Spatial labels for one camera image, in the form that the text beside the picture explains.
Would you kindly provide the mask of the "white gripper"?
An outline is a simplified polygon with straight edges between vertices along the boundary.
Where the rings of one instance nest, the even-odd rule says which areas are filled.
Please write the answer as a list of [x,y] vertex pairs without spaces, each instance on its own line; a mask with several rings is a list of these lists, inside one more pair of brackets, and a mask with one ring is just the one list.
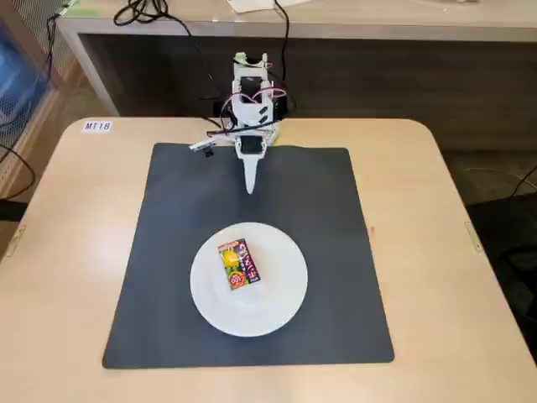
[[236,156],[242,160],[246,191],[253,194],[259,160],[268,148],[266,139],[260,134],[237,135],[234,137]]

